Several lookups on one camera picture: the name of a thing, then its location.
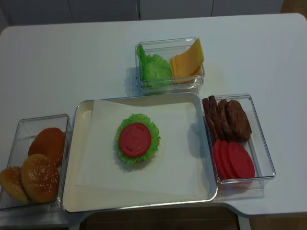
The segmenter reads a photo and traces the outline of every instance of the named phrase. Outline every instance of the white tray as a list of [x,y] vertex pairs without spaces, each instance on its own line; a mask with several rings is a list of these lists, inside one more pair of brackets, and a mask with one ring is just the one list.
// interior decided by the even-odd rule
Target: white tray
[[[193,136],[199,141],[190,141],[189,138],[182,140],[186,145],[195,145],[189,148],[191,157],[196,158],[197,174],[197,194],[196,195],[172,195],[166,193],[140,192],[121,189],[106,189],[88,186],[76,186],[80,165],[90,131],[91,116],[94,101],[82,102],[76,109],[71,150],[67,167],[66,180],[63,194],[63,207],[68,212],[82,212],[105,209],[123,209],[137,207],[154,207],[162,205],[188,204],[198,202],[208,202],[215,198],[217,185],[214,178],[213,166],[208,147],[206,129],[204,125],[202,106],[199,97],[194,93],[175,93],[165,95],[154,95],[147,97],[107,99],[111,102],[127,104],[133,106],[159,106],[165,104],[182,105],[183,110],[187,110],[187,103],[191,124],[190,130]],[[191,111],[195,111],[195,116],[191,116]],[[174,122],[166,119],[159,120],[160,127],[174,129]]]

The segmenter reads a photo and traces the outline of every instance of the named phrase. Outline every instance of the white cabinet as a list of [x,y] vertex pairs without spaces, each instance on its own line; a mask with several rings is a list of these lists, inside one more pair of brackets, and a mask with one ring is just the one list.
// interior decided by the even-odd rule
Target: white cabinet
[[6,21],[6,18],[4,14],[2,13],[2,10],[0,8],[0,34],[2,30],[4,30],[8,26],[8,22]]
[[141,20],[210,17],[213,0],[140,0]]
[[75,23],[138,19],[136,0],[69,0]]
[[15,25],[71,23],[67,0],[3,0]]
[[214,0],[212,16],[279,13],[283,0]]

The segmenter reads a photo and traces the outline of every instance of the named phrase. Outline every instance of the tomato slice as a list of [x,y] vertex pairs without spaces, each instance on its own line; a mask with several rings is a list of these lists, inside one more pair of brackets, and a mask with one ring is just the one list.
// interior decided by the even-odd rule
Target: tomato slice
[[221,144],[221,140],[217,139],[213,145],[213,156],[214,156],[214,161],[216,164],[216,168],[217,168],[217,172],[219,174],[219,177],[222,180],[227,179],[227,176],[225,174],[225,170],[222,167],[222,162],[221,162],[221,158],[220,158],[220,144]]
[[238,178],[235,170],[232,168],[229,159],[228,159],[228,145],[229,143],[223,140],[220,144],[220,157],[222,162],[222,167],[225,169],[225,174],[227,179],[235,179]]
[[133,123],[123,129],[119,136],[119,147],[128,157],[144,155],[152,142],[148,128],[142,123]]
[[236,142],[228,145],[228,159],[239,178],[255,176],[255,167],[248,152]]

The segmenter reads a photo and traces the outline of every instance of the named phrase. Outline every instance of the cheese slice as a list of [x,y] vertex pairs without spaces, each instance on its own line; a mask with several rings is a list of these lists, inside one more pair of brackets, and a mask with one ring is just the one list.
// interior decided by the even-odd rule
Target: cheese slice
[[183,54],[171,58],[173,62],[174,77],[186,77],[196,72],[204,61],[201,41],[198,38],[194,44]]

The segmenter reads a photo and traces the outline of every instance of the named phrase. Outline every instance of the green lettuce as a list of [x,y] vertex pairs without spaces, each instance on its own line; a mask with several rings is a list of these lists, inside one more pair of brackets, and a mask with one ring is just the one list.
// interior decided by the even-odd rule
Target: green lettuce
[[[136,158],[126,156],[120,150],[119,147],[119,136],[121,132],[125,127],[133,123],[142,123],[143,125],[145,125],[148,128],[150,135],[152,136],[152,141],[147,152],[144,155]],[[140,161],[147,160],[148,158],[152,157],[155,154],[155,152],[157,152],[158,146],[160,144],[159,129],[157,128],[157,126],[155,126],[153,122],[150,121],[150,118],[148,116],[144,114],[132,114],[129,118],[123,120],[123,122],[119,126],[115,140],[116,140],[116,150],[118,152],[119,158],[121,158],[121,160],[127,164],[134,164]]]
[[163,80],[172,78],[172,71],[168,61],[157,54],[153,56],[146,55],[141,45],[137,46],[136,53],[140,61],[142,81],[146,81],[144,83],[145,87],[157,87],[171,83],[170,81],[163,82]]

